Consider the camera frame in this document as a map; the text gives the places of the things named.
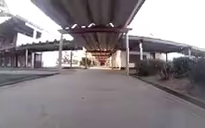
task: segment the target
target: sky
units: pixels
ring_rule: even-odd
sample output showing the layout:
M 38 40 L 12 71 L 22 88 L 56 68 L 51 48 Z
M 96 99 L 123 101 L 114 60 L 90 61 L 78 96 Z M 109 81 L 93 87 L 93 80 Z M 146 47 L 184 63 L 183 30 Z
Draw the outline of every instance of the sky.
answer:
M 57 36 L 60 29 L 29 0 L 6 0 L 9 10 Z M 146 0 L 129 25 L 131 35 L 205 48 L 205 0 Z

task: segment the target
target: concrete pavement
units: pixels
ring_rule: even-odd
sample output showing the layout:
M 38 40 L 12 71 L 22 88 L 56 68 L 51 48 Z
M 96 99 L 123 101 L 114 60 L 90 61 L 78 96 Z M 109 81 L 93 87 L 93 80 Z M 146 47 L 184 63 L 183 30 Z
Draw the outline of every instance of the concrete pavement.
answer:
M 205 128 L 205 110 L 110 70 L 0 88 L 0 128 Z

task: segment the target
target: grass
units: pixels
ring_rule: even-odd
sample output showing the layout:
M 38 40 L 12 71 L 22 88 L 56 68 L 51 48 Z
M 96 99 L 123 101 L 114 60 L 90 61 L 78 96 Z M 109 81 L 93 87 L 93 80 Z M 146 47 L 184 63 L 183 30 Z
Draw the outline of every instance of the grass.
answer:
M 37 74 L 0 74 L 0 86 L 22 82 L 23 80 L 39 78 Z

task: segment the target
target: wall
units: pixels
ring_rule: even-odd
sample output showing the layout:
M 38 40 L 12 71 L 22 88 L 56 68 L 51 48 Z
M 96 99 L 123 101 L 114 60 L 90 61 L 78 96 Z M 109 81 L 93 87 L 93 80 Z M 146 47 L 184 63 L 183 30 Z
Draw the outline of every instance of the wall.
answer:
M 155 53 L 156 59 L 163 59 L 163 55 L 160 53 Z M 153 55 L 149 52 L 143 52 L 143 59 L 154 59 Z M 129 52 L 129 67 L 134 68 L 135 64 L 140 61 L 140 52 L 130 51 Z M 106 65 L 114 68 L 125 68 L 126 67 L 126 52 L 117 50 L 112 56 L 107 60 Z

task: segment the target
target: ceiling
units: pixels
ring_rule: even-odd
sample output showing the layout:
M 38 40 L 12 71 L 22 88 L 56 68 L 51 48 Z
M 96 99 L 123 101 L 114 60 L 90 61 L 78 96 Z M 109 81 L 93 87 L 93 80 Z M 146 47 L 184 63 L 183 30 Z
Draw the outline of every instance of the ceiling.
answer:
M 108 25 L 126 28 L 145 0 L 31 0 L 63 29 L 78 26 Z M 82 38 L 87 50 L 114 50 L 120 33 L 85 33 Z

